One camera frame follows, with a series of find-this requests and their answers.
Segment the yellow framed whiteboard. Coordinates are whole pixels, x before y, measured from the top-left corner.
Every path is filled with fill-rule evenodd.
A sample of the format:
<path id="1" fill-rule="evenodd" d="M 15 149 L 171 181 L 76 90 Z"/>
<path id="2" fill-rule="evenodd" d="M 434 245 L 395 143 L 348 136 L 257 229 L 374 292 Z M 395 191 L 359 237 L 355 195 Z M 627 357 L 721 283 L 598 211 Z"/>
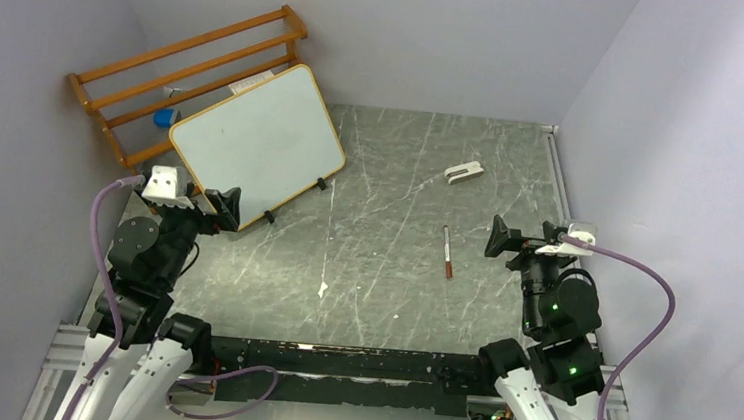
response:
<path id="1" fill-rule="evenodd" d="M 347 163 L 317 81 L 304 64 L 178 122 L 169 139 L 201 190 L 240 189 L 241 228 Z"/>

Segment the white brown whiteboard marker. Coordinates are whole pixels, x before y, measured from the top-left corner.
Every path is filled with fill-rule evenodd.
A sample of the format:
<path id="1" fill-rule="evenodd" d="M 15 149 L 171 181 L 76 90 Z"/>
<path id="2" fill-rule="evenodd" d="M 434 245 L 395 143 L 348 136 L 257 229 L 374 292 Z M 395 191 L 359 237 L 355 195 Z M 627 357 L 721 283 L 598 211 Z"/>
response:
<path id="1" fill-rule="evenodd" d="M 444 251 L 444 264 L 445 264 L 445 277 L 447 280 L 453 278 L 453 263 L 452 263 L 452 252 L 451 252 L 451 229 L 448 225 L 443 226 L 443 251 Z"/>

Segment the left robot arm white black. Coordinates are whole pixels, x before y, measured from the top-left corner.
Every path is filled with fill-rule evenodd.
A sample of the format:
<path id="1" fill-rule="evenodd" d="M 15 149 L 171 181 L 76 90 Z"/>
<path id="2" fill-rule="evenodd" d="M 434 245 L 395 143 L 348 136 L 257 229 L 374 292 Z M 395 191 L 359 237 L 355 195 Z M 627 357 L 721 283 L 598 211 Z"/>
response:
<path id="1" fill-rule="evenodd" d="M 196 238 L 234 232 L 240 224 L 239 188 L 210 189 L 206 196 L 212 213 L 188 197 L 182 207 L 156 204 L 154 216 L 120 223 L 110 250 L 94 248 L 103 291 L 54 420 L 143 420 L 180 375 L 211 363 L 210 325 L 170 312 Z"/>

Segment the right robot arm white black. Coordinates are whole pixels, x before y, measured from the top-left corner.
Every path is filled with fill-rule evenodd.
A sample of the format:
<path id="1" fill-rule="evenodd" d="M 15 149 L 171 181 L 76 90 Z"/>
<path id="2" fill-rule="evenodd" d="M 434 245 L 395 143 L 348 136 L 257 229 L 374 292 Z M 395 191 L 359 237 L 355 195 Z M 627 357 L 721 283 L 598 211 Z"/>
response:
<path id="1" fill-rule="evenodd" d="M 484 254 L 512 254 L 505 266 L 520 277 L 521 330 L 526 348 L 513 338 L 480 348 L 475 381 L 498 393 L 513 420 L 608 420 L 603 357 L 589 336 L 601 327 L 597 286 L 574 263 L 592 254 L 595 227 L 546 222 L 540 237 L 492 221 Z"/>

